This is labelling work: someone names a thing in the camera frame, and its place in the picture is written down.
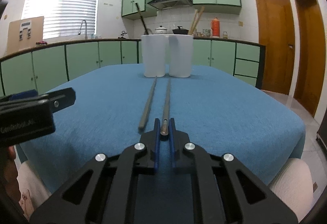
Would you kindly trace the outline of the person left hand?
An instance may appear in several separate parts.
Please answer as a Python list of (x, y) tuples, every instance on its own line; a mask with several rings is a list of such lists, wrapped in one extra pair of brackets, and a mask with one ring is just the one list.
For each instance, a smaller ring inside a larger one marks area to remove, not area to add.
[(7, 195), (15, 202), (21, 198), (18, 171), (15, 164), (16, 152), (14, 146), (1, 148), (1, 184)]

